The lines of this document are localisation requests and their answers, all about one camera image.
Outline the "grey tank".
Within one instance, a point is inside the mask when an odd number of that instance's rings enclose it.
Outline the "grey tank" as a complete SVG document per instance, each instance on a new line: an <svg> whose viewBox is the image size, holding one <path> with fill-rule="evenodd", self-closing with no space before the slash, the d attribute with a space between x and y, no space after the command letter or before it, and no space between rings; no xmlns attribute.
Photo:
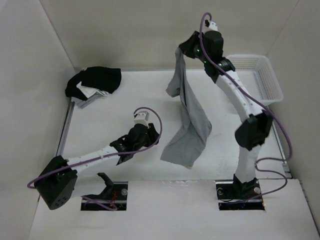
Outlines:
<svg viewBox="0 0 320 240"><path fill-rule="evenodd" d="M212 124L188 82L180 48L175 51L175 70L166 93L172 98L180 97L181 127L163 149L160 159L191 169L206 147Z"/></svg>
<svg viewBox="0 0 320 240"><path fill-rule="evenodd" d="M86 106L90 105L95 100L100 99L100 98L104 98L104 97L107 97L107 96L108 95L103 95L103 94L100 94L100 93L96 92L95 94L90 96L87 100L81 100L81 99L76 98L76 97L71 97L71 101L73 103L75 103L75 105L78 106L80 109L83 109Z"/></svg>

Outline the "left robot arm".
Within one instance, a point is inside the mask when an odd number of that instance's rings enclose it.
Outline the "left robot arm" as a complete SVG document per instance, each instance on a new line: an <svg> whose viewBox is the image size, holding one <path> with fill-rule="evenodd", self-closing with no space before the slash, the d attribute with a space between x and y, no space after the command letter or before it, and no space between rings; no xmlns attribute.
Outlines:
<svg viewBox="0 0 320 240"><path fill-rule="evenodd" d="M128 134L111 142L106 147L89 154L63 158L61 155L50 160L41 174L34 180L34 187L50 210L62 207L70 198L82 197L91 203L115 211L117 207L112 203L103 204L113 193L114 183L104 173L106 163L116 161L123 164L159 143L162 131L157 131L153 123L143 125L136 123ZM103 182L95 187L95 193L83 194L76 191L77 181L88 176L98 176Z"/></svg>

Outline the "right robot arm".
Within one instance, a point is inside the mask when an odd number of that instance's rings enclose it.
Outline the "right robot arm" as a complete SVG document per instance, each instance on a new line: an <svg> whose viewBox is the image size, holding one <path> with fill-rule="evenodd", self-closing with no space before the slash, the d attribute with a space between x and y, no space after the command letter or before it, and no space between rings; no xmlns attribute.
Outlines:
<svg viewBox="0 0 320 240"><path fill-rule="evenodd" d="M234 136L239 145L239 157L230 190L224 199L244 201L260 194L256 178L256 161L269 136L273 117L263 107L251 100L249 92L240 81L232 62L223 56L224 40L218 31L195 31L178 47L182 53L204 64L206 74L225 93L235 108L241 124Z"/></svg>

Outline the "grey folded tank top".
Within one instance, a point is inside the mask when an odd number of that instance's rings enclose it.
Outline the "grey folded tank top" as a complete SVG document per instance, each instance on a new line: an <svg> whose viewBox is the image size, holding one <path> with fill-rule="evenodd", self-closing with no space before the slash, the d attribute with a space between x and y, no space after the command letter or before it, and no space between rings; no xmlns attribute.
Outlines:
<svg viewBox="0 0 320 240"><path fill-rule="evenodd" d="M108 95L103 95L103 94L100 94L100 93L96 92L95 94L90 96L87 100L81 100L81 99L76 98L76 97L71 97L71 101L73 103L75 103L75 105L78 106L80 109L83 109L86 106L90 105L95 100L100 99L100 98L104 98L104 97L107 97L107 96Z"/></svg>

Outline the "white folded tank top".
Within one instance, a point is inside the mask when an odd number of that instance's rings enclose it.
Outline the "white folded tank top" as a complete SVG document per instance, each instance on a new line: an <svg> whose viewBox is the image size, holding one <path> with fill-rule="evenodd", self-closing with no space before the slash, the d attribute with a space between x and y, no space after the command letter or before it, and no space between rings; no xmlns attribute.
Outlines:
<svg viewBox="0 0 320 240"><path fill-rule="evenodd" d="M87 86L83 86L82 82L80 81L76 87L87 97L90 98L95 94L101 95L103 97L106 97L109 95L109 93L107 91L103 91L97 88L93 88L93 87L87 87Z"/></svg>

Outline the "white plastic basket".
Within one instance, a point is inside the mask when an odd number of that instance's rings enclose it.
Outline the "white plastic basket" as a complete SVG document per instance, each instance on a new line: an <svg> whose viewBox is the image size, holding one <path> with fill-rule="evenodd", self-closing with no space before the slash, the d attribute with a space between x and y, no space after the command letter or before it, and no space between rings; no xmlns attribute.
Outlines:
<svg viewBox="0 0 320 240"><path fill-rule="evenodd" d="M266 56L232 54L226 58L234 65L240 81L256 100L269 106L284 99L277 76Z"/></svg>

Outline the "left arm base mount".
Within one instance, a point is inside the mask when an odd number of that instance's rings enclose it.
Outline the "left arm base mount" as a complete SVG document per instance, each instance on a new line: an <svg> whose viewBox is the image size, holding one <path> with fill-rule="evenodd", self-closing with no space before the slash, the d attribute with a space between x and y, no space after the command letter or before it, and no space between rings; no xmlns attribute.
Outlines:
<svg viewBox="0 0 320 240"><path fill-rule="evenodd" d="M100 194L86 195L81 199L80 210L97 211L126 211L128 200L128 182L114 182Z"/></svg>

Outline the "left aluminium table rail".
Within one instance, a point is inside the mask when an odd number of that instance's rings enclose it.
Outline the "left aluminium table rail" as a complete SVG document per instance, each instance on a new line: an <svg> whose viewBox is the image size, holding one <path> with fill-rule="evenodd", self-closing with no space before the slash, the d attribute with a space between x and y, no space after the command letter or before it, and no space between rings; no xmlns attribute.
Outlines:
<svg viewBox="0 0 320 240"><path fill-rule="evenodd" d="M54 154L52 160L55 157L62 155L63 152L64 152L64 148L65 148L65 144L66 144L66 140L67 140L67 136L68 136L71 120L72 120L74 107L75 107L75 103L70 101L68 103L68 108L67 108L67 111L66 111L66 115L65 115L64 122L63 122L61 134L60 134L60 137L59 137L56 153Z"/></svg>

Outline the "aluminium table rail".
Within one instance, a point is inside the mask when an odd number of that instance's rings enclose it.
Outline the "aluminium table rail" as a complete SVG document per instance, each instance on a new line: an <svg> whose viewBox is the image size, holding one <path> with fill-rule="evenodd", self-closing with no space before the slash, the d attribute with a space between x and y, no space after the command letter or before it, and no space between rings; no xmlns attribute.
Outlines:
<svg viewBox="0 0 320 240"><path fill-rule="evenodd" d="M274 135L275 135L281 156L283 158L282 167L284 170L284 174L288 179L292 179L293 178L292 173L287 161L287 157L289 155L289 147L288 147L287 140L276 122L272 123L272 128L274 131Z"/></svg>
<svg viewBox="0 0 320 240"><path fill-rule="evenodd" d="M52 160L55 157L62 155L63 152L64 152L64 148L65 148L65 144L66 144L66 140L67 140L67 136L68 136L71 120L72 120L74 107L75 107L75 103L70 101L68 103L68 108L67 108L67 111L66 111L66 115L65 115L64 122L63 122L61 134L60 134L60 137L59 137L56 153L54 154Z"/></svg>

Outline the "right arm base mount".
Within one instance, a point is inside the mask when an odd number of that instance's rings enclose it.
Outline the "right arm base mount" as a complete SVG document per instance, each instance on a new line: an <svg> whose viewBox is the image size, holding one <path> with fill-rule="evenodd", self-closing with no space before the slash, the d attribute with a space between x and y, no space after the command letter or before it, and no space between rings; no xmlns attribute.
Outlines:
<svg viewBox="0 0 320 240"><path fill-rule="evenodd" d="M264 201L260 196L261 188L258 180L250 184L238 184L233 181L217 181L215 183L218 208L221 211L264 211Z"/></svg>

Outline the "right aluminium table rail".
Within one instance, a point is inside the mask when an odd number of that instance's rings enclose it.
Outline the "right aluminium table rail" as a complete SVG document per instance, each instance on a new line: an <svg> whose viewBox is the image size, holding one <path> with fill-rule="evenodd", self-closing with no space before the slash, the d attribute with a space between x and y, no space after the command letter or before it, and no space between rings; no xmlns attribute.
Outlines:
<svg viewBox="0 0 320 240"><path fill-rule="evenodd" d="M284 174L288 179L292 179L293 178L292 173L287 161L287 157L289 155L289 147L288 147L287 140L276 122L272 123L272 128L274 131L274 135L275 135L281 156L283 158L282 167L284 170Z"/></svg>

